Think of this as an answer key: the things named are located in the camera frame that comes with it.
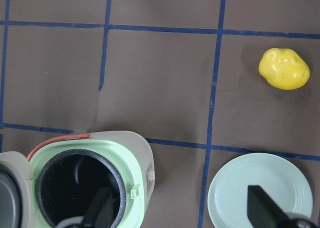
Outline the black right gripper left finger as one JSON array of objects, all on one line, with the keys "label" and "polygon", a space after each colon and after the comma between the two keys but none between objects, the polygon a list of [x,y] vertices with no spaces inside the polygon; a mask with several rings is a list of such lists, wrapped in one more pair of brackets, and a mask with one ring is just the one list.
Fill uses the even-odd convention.
[{"label": "black right gripper left finger", "polygon": [[114,222],[113,191],[100,188],[89,205],[82,221],[82,228],[110,228]]}]

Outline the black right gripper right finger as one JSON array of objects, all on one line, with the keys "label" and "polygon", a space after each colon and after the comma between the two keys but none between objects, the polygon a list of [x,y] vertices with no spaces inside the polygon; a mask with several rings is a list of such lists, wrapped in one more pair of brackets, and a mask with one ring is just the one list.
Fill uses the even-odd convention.
[{"label": "black right gripper right finger", "polygon": [[247,187],[247,218],[253,228],[288,228],[290,219],[259,185]]}]

